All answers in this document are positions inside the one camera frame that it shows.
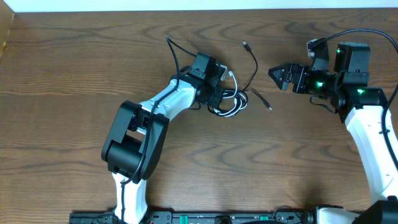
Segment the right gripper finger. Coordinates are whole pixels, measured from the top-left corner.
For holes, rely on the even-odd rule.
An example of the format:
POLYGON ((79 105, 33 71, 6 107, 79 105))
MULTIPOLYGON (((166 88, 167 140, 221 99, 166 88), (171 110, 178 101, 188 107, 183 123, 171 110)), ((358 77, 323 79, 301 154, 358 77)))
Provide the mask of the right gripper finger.
POLYGON ((270 68, 268 71, 268 74, 273 74, 274 72, 280 72, 281 74, 284 74, 285 72, 288 72, 292 63, 284 63, 281 65, 278 65, 276 67, 270 68))
POLYGON ((286 91, 289 87, 289 75, 287 73, 271 73, 270 77, 273 79, 277 87, 286 91))

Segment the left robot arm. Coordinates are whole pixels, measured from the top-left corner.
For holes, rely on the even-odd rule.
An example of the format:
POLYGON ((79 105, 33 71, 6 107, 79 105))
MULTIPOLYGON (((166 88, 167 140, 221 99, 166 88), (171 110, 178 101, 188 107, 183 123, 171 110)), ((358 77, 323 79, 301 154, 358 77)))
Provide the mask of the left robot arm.
POLYGON ((101 151, 116 183, 113 223, 143 221, 147 180, 160 160, 169 123, 195 102, 219 106, 224 92, 220 83, 231 75, 227 66, 199 52, 160 93, 141 103, 121 104, 101 151))

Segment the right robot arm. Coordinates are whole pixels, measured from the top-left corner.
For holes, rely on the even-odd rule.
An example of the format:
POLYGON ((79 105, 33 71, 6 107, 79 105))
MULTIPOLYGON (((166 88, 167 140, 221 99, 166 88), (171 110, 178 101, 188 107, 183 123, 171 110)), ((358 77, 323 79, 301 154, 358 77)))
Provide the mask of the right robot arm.
POLYGON ((332 72, 327 69, 328 46, 315 39, 307 44, 311 66, 285 63, 269 69, 280 90, 329 100, 327 110, 338 114, 354 139, 366 173, 371 206, 354 213, 339 206, 317 205, 303 213, 302 223, 397 223, 397 138, 389 101, 369 81, 369 45, 340 42, 332 72))

